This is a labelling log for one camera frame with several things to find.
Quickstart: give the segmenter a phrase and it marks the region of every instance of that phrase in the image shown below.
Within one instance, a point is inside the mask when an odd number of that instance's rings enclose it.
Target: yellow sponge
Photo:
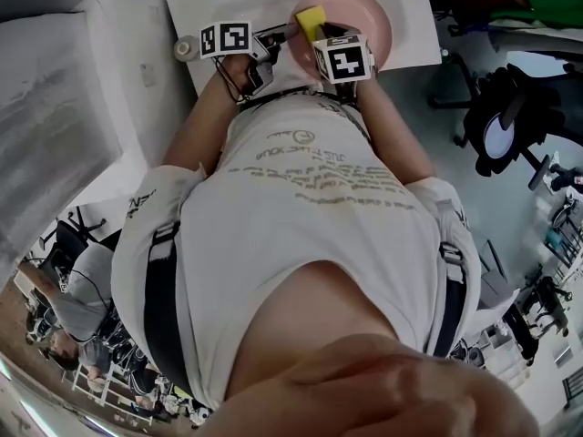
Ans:
[[[316,31],[318,26],[326,22],[326,13],[321,5],[313,6],[300,13],[296,13],[295,18],[298,20],[298,24],[302,27],[310,43],[312,43],[317,40]]]

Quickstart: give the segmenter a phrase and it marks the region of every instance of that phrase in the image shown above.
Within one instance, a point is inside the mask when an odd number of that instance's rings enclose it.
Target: chair wheel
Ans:
[[[465,146],[467,146],[467,139],[465,137],[455,136],[454,144],[458,147],[464,148]]]

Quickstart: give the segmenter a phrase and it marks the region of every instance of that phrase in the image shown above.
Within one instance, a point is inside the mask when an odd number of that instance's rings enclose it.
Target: wire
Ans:
[[[230,98],[232,98],[236,104],[239,104],[240,102],[248,102],[251,98],[240,91],[240,89],[235,84],[235,81],[233,81],[232,77],[230,77],[229,73],[225,69],[225,66],[222,64],[222,60],[217,56],[214,56],[212,61],[214,62],[217,71],[222,76],[222,80],[225,82],[225,86],[227,87],[227,91],[229,91]],[[235,98],[235,96],[230,92],[232,87],[239,94],[239,98]]]
[[[43,262],[46,261],[47,258],[31,258],[31,259],[25,259],[26,262],[29,262],[31,260],[42,260]],[[89,281],[89,283],[91,283],[91,285],[93,285],[93,288],[95,288],[95,291],[97,293],[97,295],[99,296],[99,299],[101,300],[101,303],[103,304],[103,307],[108,310],[109,306],[106,304],[106,302],[103,300],[103,297],[101,296],[101,293],[99,292],[99,288],[97,287],[97,285],[94,283],[94,281],[92,279],[90,279],[87,275],[85,275],[84,273],[79,272],[78,270],[75,269],[71,269],[71,272],[75,272],[78,273],[80,276],[84,277],[85,279],[87,279]]]
[[[438,10],[438,11],[434,11],[434,18],[437,21],[442,21],[443,19],[446,19],[448,16],[453,16],[454,14],[452,13],[451,10]]]

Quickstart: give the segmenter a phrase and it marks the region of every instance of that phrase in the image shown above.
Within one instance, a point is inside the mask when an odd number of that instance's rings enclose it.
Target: shoulder strap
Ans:
[[[434,217],[437,220],[442,240],[439,254],[442,264],[445,265],[445,270],[440,270],[440,274],[444,274],[445,279],[439,280],[439,283],[441,290],[444,289],[445,285],[445,295],[439,297],[440,300],[444,300],[441,309],[443,316],[433,355],[445,358],[454,346],[457,328],[464,312],[467,279],[464,270],[464,255],[455,246],[451,231],[455,220],[459,220],[454,205],[451,200],[438,202],[436,210],[437,215]]]
[[[446,265],[445,306],[441,329],[437,336],[434,356],[445,358],[454,346],[455,334],[464,312],[467,285],[462,265],[462,253],[456,247],[442,242],[439,253]]]
[[[192,395],[184,363],[176,310],[177,251],[175,238],[180,222],[171,222],[154,233],[148,254],[144,333],[150,354],[164,375]]]

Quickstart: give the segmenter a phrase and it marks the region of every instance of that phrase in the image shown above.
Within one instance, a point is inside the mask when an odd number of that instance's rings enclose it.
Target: white sink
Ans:
[[[300,0],[167,0],[179,36],[198,37],[212,21],[250,20],[253,31],[286,23]],[[437,33],[429,0],[376,0],[388,15],[393,29],[393,48],[381,69],[441,63]],[[287,88],[314,83],[292,59],[284,46],[275,79],[261,92],[268,95]],[[209,60],[189,63],[192,80],[200,91],[214,73]]]

